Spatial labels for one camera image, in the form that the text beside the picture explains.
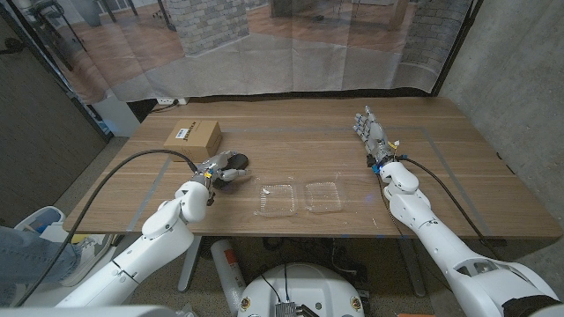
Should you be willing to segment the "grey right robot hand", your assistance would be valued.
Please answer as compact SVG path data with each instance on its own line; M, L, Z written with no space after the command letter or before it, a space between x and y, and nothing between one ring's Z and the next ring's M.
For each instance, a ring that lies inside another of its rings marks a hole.
M365 146L368 167L380 168L394 159L394 145L369 106L365 106L364 114L355 115L352 129Z

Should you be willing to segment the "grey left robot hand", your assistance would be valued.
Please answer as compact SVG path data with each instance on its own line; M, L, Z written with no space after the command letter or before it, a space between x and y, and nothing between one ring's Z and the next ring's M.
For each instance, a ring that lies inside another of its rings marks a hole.
M248 173L249 159L237 151L222 151L197 166L191 181L222 189L231 181Z

